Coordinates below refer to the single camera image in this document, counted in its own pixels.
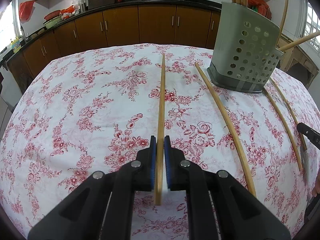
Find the person's right hand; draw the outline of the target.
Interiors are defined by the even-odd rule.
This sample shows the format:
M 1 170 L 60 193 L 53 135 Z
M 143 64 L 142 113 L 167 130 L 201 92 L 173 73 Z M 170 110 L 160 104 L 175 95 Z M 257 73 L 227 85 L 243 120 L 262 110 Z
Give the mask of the person's right hand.
M 316 197 L 318 194 L 320 194 L 320 174 L 317 175 L 315 185 L 311 191 L 311 194 L 313 197 Z

